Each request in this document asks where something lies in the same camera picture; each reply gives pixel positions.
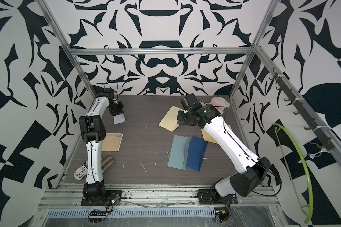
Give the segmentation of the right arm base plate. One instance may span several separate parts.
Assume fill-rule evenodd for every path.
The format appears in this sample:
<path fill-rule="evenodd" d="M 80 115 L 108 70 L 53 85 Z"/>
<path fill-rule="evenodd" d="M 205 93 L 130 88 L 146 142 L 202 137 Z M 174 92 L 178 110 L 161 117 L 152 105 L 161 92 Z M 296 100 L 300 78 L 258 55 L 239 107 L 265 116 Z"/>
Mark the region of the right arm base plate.
<path fill-rule="evenodd" d="M 238 204 L 236 194 L 230 194 L 226 197 L 222 197 L 216 192 L 216 190 L 211 190 L 211 189 L 199 189 L 197 198 L 199 200 L 199 203 L 203 205 Z"/>

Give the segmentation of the white letter paper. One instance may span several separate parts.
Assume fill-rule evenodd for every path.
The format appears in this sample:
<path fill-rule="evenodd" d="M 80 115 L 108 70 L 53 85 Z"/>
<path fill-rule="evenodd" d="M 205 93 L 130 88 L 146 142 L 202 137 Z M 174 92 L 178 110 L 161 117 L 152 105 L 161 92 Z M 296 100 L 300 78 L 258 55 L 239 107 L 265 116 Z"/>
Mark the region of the white letter paper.
<path fill-rule="evenodd" d="M 123 124 L 126 122 L 125 114 L 118 114 L 113 117 L 114 125 Z"/>

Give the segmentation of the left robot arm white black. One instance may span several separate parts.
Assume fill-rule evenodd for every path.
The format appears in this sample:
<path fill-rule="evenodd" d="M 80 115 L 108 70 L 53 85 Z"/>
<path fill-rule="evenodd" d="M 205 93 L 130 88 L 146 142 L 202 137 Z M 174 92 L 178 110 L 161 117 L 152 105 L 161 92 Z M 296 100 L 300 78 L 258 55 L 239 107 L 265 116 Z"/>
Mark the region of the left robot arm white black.
<path fill-rule="evenodd" d="M 123 114 L 124 106 L 117 100 L 117 92 L 106 88 L 95 96 L 89 112 L 79 118 L 81 137 L 87 149 L 87 176 L 83 188 L 85 200 L 106 200 L 107 193 L 102 174 L 102 144 L 106 137 L 106 129 L 102 116 L 109 110 L 112 116 Z"/>

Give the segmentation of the pale yellow envelope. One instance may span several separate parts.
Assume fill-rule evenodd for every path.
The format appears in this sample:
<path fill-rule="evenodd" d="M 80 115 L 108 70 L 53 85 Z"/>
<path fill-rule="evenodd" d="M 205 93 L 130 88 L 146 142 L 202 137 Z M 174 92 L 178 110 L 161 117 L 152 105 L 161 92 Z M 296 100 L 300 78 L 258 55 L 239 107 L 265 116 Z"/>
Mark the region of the pale yellow envelope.
<path fill-rule="evenodd" d="M 179 111 L 183 112 L 183 109 L 172 106 L 164 118 L 160 121 L 159 126 L 171 132 L 175 131 L 179 126 L 177 121 Z"/>

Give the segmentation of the light blue envelope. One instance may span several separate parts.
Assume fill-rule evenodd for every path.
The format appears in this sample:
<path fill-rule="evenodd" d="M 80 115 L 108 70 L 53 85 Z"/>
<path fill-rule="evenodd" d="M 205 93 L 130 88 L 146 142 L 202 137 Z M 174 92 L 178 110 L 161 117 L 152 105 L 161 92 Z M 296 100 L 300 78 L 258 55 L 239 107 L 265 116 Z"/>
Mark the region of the light blue envelope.
<path fill-rule="evenodd" d="M 188 159 L 189 137 L 174 135 L 168 167 L 186 170 Z"/>

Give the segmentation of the cream letter paper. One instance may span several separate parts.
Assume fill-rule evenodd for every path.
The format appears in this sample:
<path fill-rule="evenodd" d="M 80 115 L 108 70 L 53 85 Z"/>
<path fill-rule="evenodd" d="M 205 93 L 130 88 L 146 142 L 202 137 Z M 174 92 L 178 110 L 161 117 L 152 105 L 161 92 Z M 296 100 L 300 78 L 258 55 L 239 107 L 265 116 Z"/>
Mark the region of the cream letter paper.
<path fill-rule="evenodd" d="M 118 152 L 121 146 L 122 138 L 123 133 L 106 133 L 101 151 Z"/>

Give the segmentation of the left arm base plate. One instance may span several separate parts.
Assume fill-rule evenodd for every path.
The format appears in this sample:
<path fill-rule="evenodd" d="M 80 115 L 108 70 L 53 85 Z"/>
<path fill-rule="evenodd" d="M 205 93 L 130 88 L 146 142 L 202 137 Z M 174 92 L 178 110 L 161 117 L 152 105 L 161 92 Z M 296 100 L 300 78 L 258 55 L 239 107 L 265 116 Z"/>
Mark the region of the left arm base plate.
<path fill-rule="evenodd" d="M 94 195 L 84 194 L 81 201 L 81 206 L 108 206 L 116 205 L 121 202 L 122 190 L 107 190 L 105 195 L 95 193 Z"/>

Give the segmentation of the tan yellow envelope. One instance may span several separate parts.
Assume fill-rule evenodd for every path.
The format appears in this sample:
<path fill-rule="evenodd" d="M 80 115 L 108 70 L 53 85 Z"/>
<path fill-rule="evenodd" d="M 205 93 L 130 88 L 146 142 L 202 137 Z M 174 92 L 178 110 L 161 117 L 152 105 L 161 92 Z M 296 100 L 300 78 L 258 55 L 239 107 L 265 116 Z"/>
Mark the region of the tan yellow envelope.
<path fill-rule="evenodd" d="M 226 144 L 231 139 L 228 133 L 233 131 L 228 125 L 224 126 L 223 123 L 221 123 L 206 124 L 201 132 L 205 141 L 222 145 Z"/>

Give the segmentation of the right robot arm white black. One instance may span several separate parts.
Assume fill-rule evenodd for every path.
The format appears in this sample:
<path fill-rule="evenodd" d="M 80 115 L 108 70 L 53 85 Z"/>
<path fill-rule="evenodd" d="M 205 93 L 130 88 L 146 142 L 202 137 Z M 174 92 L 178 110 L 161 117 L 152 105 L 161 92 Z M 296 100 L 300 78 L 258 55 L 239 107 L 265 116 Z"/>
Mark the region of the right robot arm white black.
<path fill-rule="evenodd" d="M 231 194 L 248 196 L 265 179 L 271 163 L 260 158 L 232 132 L 221 113 L 212 104 L 203 105 L 194 94 L 180 99 L 183 111 L 177 113 L 179 125 L 189 125 L 204 129 L 232 161 L 236 174 L 223 178 L 211 186 L 214 200 Z"/>

